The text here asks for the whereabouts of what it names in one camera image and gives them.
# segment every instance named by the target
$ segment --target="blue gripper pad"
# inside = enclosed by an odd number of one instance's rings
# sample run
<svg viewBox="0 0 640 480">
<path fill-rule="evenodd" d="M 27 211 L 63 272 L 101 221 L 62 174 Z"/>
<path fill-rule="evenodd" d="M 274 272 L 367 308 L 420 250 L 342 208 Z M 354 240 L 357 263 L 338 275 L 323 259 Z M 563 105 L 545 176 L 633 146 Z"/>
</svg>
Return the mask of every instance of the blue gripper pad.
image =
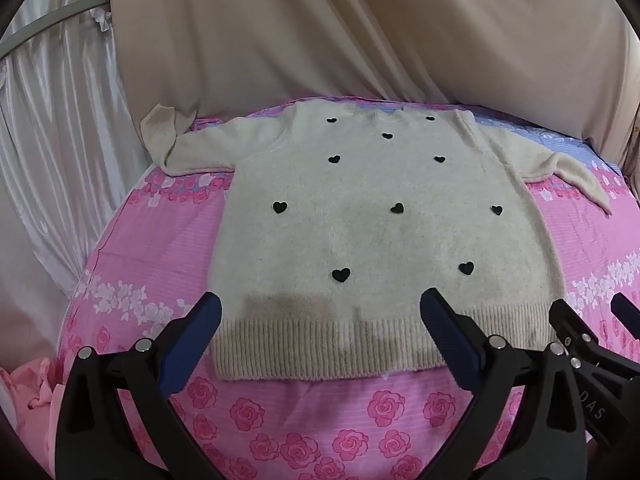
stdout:
<svg viewBox="0 0 640 480">
<path fill-rule="evenodd" d="M 634 339 L 640 339 L 640 310 L 622 292 L 612 298 L 611 313 L 631 332 Z"/>
<path fill-rule="evenodd" d="M 458 386 L 476 394 L 482 385 L 482 359 L 458 325 L 465 316 L 456 314 L 440 293 L 430 288 L 420 298 L 420 317 Z"/>
<path fill-rule="evenodd" d="M 167 349 L 160 363 L 158 387 L 164 398 L 181 392 L 187 384 L 191 373 L 202 357 L 207 345 L 220 326 L 222 320 L 222 304 L 220 298 L 206 292 L 182 319 L 177 319 L 181 332 L 171 348 Z"/>
</svg>

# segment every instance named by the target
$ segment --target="cream knit sweater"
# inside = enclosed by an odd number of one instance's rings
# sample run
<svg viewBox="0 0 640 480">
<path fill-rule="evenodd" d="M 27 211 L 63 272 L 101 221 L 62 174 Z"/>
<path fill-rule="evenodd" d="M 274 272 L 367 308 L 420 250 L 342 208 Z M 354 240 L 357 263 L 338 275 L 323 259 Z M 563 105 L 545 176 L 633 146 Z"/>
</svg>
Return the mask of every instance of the cream knit sweater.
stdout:
<svg viewBox="0 0 640 480">
<path fill-rule="evenodd" d="M 610 213 L 580 162 L 471 112 L 312 100 L 187 135 L 180 122 L 157 106 L 141 124 L 160 168 L 235 170 L 209 271 L 228 380 L 442 364 L 418 312 L 430 286 L 485 333 L 541 349 L 564 279 L 524 183 L 555 173 Z"/>
</svg>

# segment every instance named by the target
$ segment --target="crumpled pink fabric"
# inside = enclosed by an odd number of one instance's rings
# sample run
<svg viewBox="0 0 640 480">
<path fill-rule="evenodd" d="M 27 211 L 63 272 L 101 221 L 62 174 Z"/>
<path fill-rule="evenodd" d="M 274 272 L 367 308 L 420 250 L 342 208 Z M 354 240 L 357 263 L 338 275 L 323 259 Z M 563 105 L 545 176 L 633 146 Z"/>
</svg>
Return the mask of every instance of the crumpled pink fabric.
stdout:
<svg viewBox="0 0 640 480">
<path fill-rule="evenodd" d="M 54 475 L 54 450 L 58 413 L 65 387 L 56 384 L 56 365 L 48 357 L 34 359 L 9 373 L 0 368 L 14 403 L 16 433 L 50 475 Z"/>
</svg>

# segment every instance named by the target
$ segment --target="bed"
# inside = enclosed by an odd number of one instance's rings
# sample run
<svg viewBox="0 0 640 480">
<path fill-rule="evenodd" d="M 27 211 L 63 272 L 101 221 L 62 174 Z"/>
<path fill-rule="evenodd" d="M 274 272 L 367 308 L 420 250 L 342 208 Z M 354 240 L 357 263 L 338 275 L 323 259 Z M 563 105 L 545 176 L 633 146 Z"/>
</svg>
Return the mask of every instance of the bed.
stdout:
<svg viewBox="0 0 640 480">
<path fill-rule="evenodd" d="M 386 111 L 402 106 L 335 99 Z M 276 116 L 287 105 L 257 114 Z M 610 196 L 612 216 L 558 177 L 527 185 L 558 250 L 566 300 L 601 344 L 640 360 L 640 342 L 609 309 L 616 292 L 636 304 L 640 294 L 640 232 L 633 228 L 640 210 L 620 169 L 582 140 L 485 108 L 460 108 L 470 109 L 480 123 L 566 152 L 596 175 Z M 200 118 L 191 129 L 218 122 Z M 195 304 L 206 290 L 232 178 L 232 173 L 173 178 L 154 166 L 145 173 L 109 222 L 76 288 L 60 335 L 60 380 L 66 380 L 80 347 L 128 349 L 142 336 L 155 337 Z M 512 392 L 482 464 L 498 456 L 521 395 L 519 389 Z M 469 400 L 444 367 L 359 380 L 261 381 L 256 387 L 253 381 L 217 380 L 206 353 L 172 404 L 228 478 L 406 480 L 433 457 Z M 159 463 L 132 399 L 123 393 L 122 402 L 145 457 Z"/>
</svg>

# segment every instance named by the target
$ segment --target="pink cloth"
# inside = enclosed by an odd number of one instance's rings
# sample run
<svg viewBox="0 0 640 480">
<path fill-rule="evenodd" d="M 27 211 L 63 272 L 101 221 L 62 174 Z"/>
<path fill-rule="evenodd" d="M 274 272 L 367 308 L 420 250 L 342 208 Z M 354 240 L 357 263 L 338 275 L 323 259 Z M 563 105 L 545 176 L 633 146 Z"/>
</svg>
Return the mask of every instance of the pink cloth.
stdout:
<svg viewBox="0 0 640 480">
<path fill-rule="evenodd" d="M 55 364 L 49 358 L 35 359 L 11 373 L 0 368 L 0 380 L 14 404 L 16 433 L 51 475 L 58 413 L 65 389 L 54 382 L 54 377 Z"/>
<path fill-rule="evenodd" d="M 558 247 L 568 301 L 604 345 L 637 360 L 640 343 L 612 317 L 609 300 L 618 291 L 638 300 L 640 211 L 622 178 L 593 169 L 609 186 L 610 217 L 556 177 L 529 189 Z M 81 346 L 127 349 L 141 336 L 155 337 L 198 300 L 231 177 L 171 178 L 153 170 L 130 194 L 70 306 L 58 356 L 64 379 Z M 513 391 L 481 464 L 497 457 L 521 396 Z M 122 400 L 145 457 L 160 464 L 130 395 Z M 171 400 L 230 480 L 410 480 L 460 420 L 470 395 L 446 368 L 360 380 L 229 383 L 216 379 L 206 354 Z"/>
</svg>

